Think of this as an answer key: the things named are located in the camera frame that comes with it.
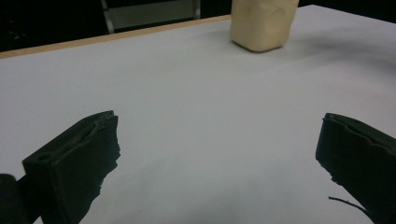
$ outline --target wooden table edge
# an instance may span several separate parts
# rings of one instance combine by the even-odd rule
[[[173,30],[173,29],[177,29],[177,28],[183,28],[183,27],[199,25],[199,24],[204,24],[204,23],[209,23],[209,22],[226,21],[226,20],[229,20],[230,18],[231,18],[230,15],[226,15],[226,16],[212,17],[212,18],[201,19],[201,20],[196,20],[196,21],[184,21],[184,22],[173,23],[173,24],[169,24],[169,25],[163,25],[163,26],[151,27],[151,28],[146,28],[146,29],[141,29],[141,30],[117,33],[114,35],[100,35],[100,36],[91,37],[91,38],[67,41],[67,42],[56,43],[56,44],[45,45],[45,46],[38,46],[38,47],[33,47],[33,48],[28,48],[28,49],[14,49],[14,50],[10,50],[10,51],[0,52],[0,59],[11,58],[11,57],[27,55],[27,54],[33,54],[33,53],[39,53],[39,52],[45,52],[45,51],[51,51],[51,50],[56,50],[56,49],[69,49],[69,48],[83,46],[83,45],[107,42],[107,41],[111,41],[111,40],[116,40],[116,39],[131,37],[131,36],[137,36],[137,35],[147,35],[147,34],[157,33],[157,32],[161,32],[161,31]]]

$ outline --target table edge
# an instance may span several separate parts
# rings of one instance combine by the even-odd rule
[[[229,20],[230,18],[231,18],[231,15],[225,15],[225,16],[212,17],[212,18],[201,19],[201,20],[196,20],[196,21],[184,21],[184,22],[173,23],[173,24],[168,24],[168,25],[163,25],[163,26],[150,27],[150,28],[146,28],[146,29],[117,33],[114,35],[100,35],[100,36],[91,37],[91,38],[72,40],[72,41],[50,44],[50,45],[45,45],[45,46],[32,47],[32,48],[27,48],[27,49],[14,49],[14,50],[0,52],[0,59],[28,55],[28,54],[34,54],[34,53],[45,52],[45,51],[51,51],[51,50],[56,50],[56,49],[69,49],[69,48],[73,48],[73,47],[89,45],[89,44],[94,44],[94,43],[107,42],[107,41],[111,41],[111,40],[122,39],[122,38],[126,38],[126,37],[137,36],[137,35],[148,35],[148,34],[158,33],[161,31],[173,30],[173,29],[177,29],[177,28],[183,28],[183,27],[199,25],[199,24],[204,24],[204,23],[210,23],[210,22],[215,22],[215,21],[226,21],[226,20]]]

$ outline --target white tabletop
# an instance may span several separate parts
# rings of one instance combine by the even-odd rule
[[[0,172],[78,120],[120,116],[119,167],[81,223],[371,223],[315,160],[326,112],[396,136],[396,25],[297,11],[282,49],[230,21],[0,60]]]

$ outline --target dark background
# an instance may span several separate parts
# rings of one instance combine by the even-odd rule
[[[170,0],[106,0],[108,7]],[[232,0],[201,0],[201,17],[231,13]],[[383,21],[396,22],[388,0],[300,0]],[[100,0],[0,0],[0,51],[106,35]]]

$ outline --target beige object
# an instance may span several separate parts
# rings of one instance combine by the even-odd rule
[[[233,0],[231,39],[252,51],[281,47],[299,0]]]

